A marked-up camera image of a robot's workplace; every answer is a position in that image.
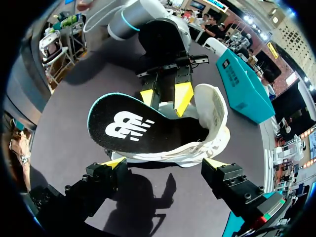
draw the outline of insole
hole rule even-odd
[[[87,125],[97,144],[129,153],[167,152],[203,141],[209,133],[195,118],[168,119],[122,93],[109,93],[97,99],[90,109]]]

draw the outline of black table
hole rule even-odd
[[[133,69],[139,66],[143,53],[137,37],[124,42],[109,39],[97,52],[79,62],[57,87],[35,133],[32,187],[48,182],[64,193],[64,186],[79,180],[85,167],[109,160],[103,148],[89,137],[88,111],[103,94],[120,91],[135,96],[140,91],[140,80]],[[219,87],[228,106],[215,65],[218,57],[194,42],[190,53],[208,54],[210,59],[210,64],[194,69],[194,86],[209,83]],[[252,182],[263,185],[264,152],[259,126],[228,107],[227,127],[231,139],[216,159],[239,164]],[[87,223],[120,236],[222,235],[230,210],[223,200],[215,198],[202,178],[201,165],[131,170],[133,175],[127,185],[114,200],[107,199]]]

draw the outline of screen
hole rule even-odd
[[[205,5],[203,5],[203,4],[201,4],[201,3],[197,2],[197,1],[192,1],[192,2],[190,3],[190,6],[193,6],[193,7],[197,8],[197,9],[202,10],[202,11],[203,11],[204,8],[206,7]]]
[[[203,0],[209,4],[211,4],[212,6],[216,7],[217,9],[221,10],[222,12],[226,12],[228,7],[224,4],[222,4],[220,1],[218,0]]]

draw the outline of black bolt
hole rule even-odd
[[[251,194],[245,194],[245,195],[244,195],[244,198],[245,198],[246,200],[251,199]]]
[[[83,181],[88,181],[88,175],[87,175],[87,174],[84,174],[84,175],[82,176],[82,180],[83,180]]]
[[[265,189],[265,188],[264,188],[263,186],[259,186],[259,187],[258,187],[258,191],[259,191],[260,193],[262,193],[262,192],[264,191],[264,189]]]

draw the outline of person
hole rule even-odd
[[[209,35],[209,37],[214,38],[225,38],[224,30],[225,30],[225,24],[221,23],[220,25],[214,25],[209,28],[206,26],[202,26],[203,29],[205,29],[205,32]]]
[[[205,41],[210,38],[214,37],[216,39],[224,39],[225,38],[225,24],[221,23],[220,25],[217,25],[217,20],[214,19],[214,17],[210,17],[210,20],[208,20],[205,23],[201,24],[201,27],[205,29],[205,32],[201,35],[200,39],[197,41],[198,44],[203,45]]]
[[[225,34],[224,41],[228,41],[230,38],[231,38],[231,33],[230,33],[230,32],[227,32],[227,33]]]
[[[199,24],[203,24],[205,22],[208,21],[209,15],[208,14],[204,14],[202,18],[198,18]]]
[[[249,59],[250,57],[252,57],[253,50],[251,48],[246,49],[245,47],[242,47],[235,54],[239,54],[239,53],[242,53],[246,57],[246,59]]]
[[[193,11],[191,9],[187,9],[184,13],[181,14],[181,17],[184,18],[186,16],[189,18],[190,16],[192,16],[192,14]]]
[[[271,70],[266,69],[263,72],[263,77],[261,78],[261,84],[263,86],[267,86],[269,84],[273,84],[275,81],[275,75],[271,72]]]
[[[258,79],[261,81],[262,86],[264,87],[267,95],[269,96],[269,89],[268,89],[268,85],[272,85],[274,83],[274,80],[276,79],[274,74],[269,70],[266,69],[263,72],[263,77],[260,78],[258,77]]]

